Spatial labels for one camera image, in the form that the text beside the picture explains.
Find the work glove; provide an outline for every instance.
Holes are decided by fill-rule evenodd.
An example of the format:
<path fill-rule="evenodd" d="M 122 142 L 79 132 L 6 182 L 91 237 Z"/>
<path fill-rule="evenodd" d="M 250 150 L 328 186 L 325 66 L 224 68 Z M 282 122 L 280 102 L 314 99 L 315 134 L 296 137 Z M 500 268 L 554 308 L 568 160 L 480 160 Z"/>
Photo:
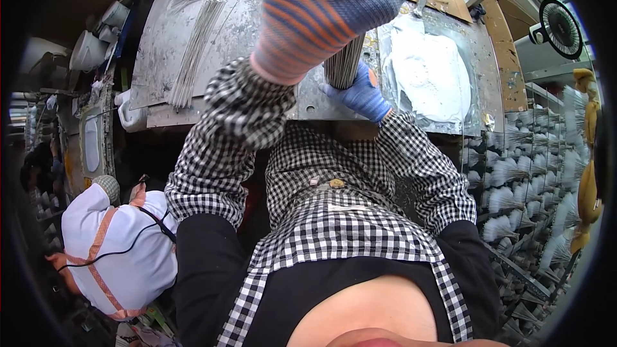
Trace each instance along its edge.
<path fill-rule="evenodd" d="M 326 83 L 320 84 L 319 89 L 374 124 L 381 122 L 392 108 L 381 94 L 375 73 L 363 61 L 358 64 L 358 72 L 349 89 L 335 89 Z"/>
<path fill-rule="evenodd" d="M 294 85 L 356 36 L 394 19 L 405 0 L 264 0 L 251 66 Z"/>

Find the striped glove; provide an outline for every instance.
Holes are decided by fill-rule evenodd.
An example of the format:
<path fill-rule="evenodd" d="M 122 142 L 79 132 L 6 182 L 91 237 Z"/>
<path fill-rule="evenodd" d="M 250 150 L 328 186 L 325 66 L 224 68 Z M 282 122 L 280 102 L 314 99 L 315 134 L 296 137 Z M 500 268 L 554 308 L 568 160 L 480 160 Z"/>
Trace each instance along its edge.
<path fill-rule="evenodd" d="M 394 19 L 405 0 L 264 0 L 251 66 L 266 81 L 294 85 L 350 40 Z"/>
<path fill-rule="evenodd" d="M 349 89 L 335 89 L 326 83 L 320 84 L 319 89 L 374 124 L 381 122 L 392 109 L 381 94 L 375 73 L 363 61 L 358 64 L 358 72 Z"/>

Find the gingham sleeve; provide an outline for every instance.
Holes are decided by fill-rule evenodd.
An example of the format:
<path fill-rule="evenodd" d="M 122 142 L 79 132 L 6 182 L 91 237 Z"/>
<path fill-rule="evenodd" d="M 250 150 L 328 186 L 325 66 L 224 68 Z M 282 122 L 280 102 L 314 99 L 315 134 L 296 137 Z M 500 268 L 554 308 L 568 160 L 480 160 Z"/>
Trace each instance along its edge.
<path fill-rule="evenodd" d="M 433 236 L 458 220 L 475 224 L 476 202 L 467 193 L 467 178 L 429 141 L 409 113 L 387 116 L 377 143 L 386 166 L 412 181 L 416 212 Z"/>
<path fill-rule="evenodd" d="M 178 220 L 210 213 L 237 229 L 247 195 L 240 183 L 253 172 L 254 152 L 282 136 L 284 113 L 296 101 L 293 86 L 263 80 L 248 58 L 238 58 L 214 75 L 204 99 L 167 181 L 167 204 Z"/>

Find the black and white checkered shirt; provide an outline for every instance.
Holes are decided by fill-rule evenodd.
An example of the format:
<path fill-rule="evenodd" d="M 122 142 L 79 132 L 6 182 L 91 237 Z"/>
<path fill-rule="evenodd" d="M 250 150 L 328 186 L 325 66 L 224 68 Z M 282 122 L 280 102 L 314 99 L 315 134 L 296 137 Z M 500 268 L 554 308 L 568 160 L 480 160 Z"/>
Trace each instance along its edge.
<path fill-rule="evenodd" d="M 472 338 L 467 306 L 434 236 L 456 220 L 475 222 L 476 206 L 467 179 L 410 115 L 387 117 L 375 141 L 337 142 L 286 123 L 293 87 L 259 78 L 247 58 L 220 69 L 205 99 L 165 188 L 176 218 L 211 213 L 237 229 L 247 195 L 240 183 L 253 171 L 255 151 L 273 148 L 266 168 L 272 231 L 255 247 L 220 346 L 242 345 L 269 273 L 354 256 L 431 263 L 454 342 Z M 394 203 L 394 175 L 412 181 L 425 228 Z M 344 186 L 330 187 L 333 179 Z"/>

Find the white powder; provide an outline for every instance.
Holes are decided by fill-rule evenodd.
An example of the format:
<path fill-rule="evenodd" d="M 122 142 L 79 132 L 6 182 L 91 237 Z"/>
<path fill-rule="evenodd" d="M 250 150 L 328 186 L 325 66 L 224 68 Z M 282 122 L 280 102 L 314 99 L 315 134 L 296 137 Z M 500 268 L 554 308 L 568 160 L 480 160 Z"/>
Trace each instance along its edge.
<path fill-rule="evenodd" d="M 410 16 L 398 16 L 392 26 L 390 56 L 399 104 L 403 91 L 416 114 L 460 125 L 469 110 L 471 87 L 456 43 L 424 34 L 423 23 Z"/>

